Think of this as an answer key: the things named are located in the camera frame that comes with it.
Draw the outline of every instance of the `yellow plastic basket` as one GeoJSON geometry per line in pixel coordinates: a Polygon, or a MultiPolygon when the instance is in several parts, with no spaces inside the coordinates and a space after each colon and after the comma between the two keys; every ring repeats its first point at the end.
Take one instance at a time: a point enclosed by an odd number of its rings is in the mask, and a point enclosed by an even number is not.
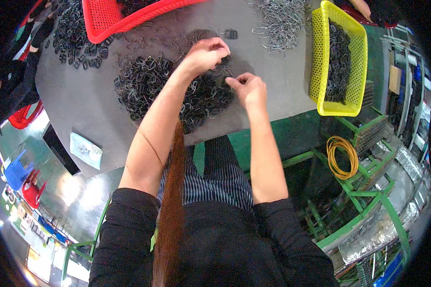
{"type": "Polygon", "coordinates": [[[310,98],[316,102],[321,116],[356,117],[361,110],[367,76],[367,33],[360,23],[329,1],[322,1],[321,8],[312,12],[312,23],[310,98]],[[346,89],[346,105],[324,101],[329,72],[329,19],[342,26],[351,40],[351,73],[346,89]]]}

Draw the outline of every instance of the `gray table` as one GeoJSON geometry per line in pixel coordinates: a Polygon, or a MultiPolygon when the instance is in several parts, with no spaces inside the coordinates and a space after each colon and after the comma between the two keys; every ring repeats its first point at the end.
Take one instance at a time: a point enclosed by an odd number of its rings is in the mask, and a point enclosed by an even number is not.
{"type": "MultiPolygon", "coordinates": [[[[251,31],[258,26],[258,10],[246,1],[218,0],[187,6],[178,11],[161,15],[138,29],[128,32],[127,38],[151,36],[150,33],[164,33],[176,36],[188,34],[195,28],[209,29],[210,26],[224,31],[233,26],[238,31],[237,40],[226,40],[232,52],[230,69],[234,76],[249,71],[262,77],[267,84],[267,109],[270,120],[291,117],[316,108],[309,98],[309,82],[312,65],[312,31],[308,36],[301,33],[299,45],[284,55],[268,53],[258,41],[258,35],[251,31]],[[157,27],[166,28],[156,31],[157,27]]],[[[159,55],[172,58],[176,50],[165,49],[159,44],[136,50],[139,55],[159,55]]],[[[74,131],[96,143],[103,150],[101,169],[97,170],[71,154],[86,177],[91,177],[125,165],[126,156],[137,129],[127,112],[117,106],[113,91],[113,80],[119,74],[118,57],[114,51],[124,54],[127,43],[115,40],[109,46],[109,57],[100,69],[82,68],[74,71],[72,66],[61,65],[58,55],[50,48],[42,51],[36,76],[37,89],[43,101],[50,122],[64,147],[69,151],[70,132],[74,131]]],[[[207,120],[205,126],[185,136],[187,145],[206,141],[228,133],[249,128],[246,112],[235,100],[225,111],[207,120]]]]}

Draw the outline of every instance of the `cardboard box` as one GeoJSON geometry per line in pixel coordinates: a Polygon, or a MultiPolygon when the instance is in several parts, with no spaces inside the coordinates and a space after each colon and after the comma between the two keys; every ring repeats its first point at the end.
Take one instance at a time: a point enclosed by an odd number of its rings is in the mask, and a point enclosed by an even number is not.
{"type": "Polygon", "coordinates": [[[389,72],[389,90],[397,95],[399,95],[399,90],[401,88],[401,75],[401,69],[391,66],[389,72]]]}

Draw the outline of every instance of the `striped pants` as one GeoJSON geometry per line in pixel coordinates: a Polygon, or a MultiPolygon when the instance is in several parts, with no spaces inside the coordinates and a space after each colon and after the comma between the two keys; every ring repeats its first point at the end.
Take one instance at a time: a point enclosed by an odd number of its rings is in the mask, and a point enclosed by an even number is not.
{"type": "MultiPolygon", "coordinates": [[[[252,211],[252,188],[239,168],[233,147],[224,135],[204,143],[204,174],[199,175],[193,163],[195,146],[185,148],[183,204],[198,201],[220,201],[248,212],[252,211]]],[[[169,158],[158,191],[163,200],[164,183],[169,172],[169,158]]]]}

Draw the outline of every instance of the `cable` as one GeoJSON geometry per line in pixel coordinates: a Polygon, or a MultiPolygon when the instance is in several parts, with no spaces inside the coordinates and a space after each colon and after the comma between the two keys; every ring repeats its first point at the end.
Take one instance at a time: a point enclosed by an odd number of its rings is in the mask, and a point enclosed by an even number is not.
{"type": "Polygon", "coordinates": [[[350,177],[356,175],[357,167],[359,165],[359,161],[357,160],[357,153],[356,150],[353,148],[353,146],[350,144],[349,141],[342,139],[339,136],[331,136],[326,143],[326,149],[327,149],[327,162],[329,164],[329,168],[332,170],[334,175],[341,179],[341,180],[347,180],[350,177]],[[343,148],[350,157],[350,163],[351,163],[351,171],[343,171],[338,166],[336,160],[335,160],[335,149],[341,147],[343,148]]]}

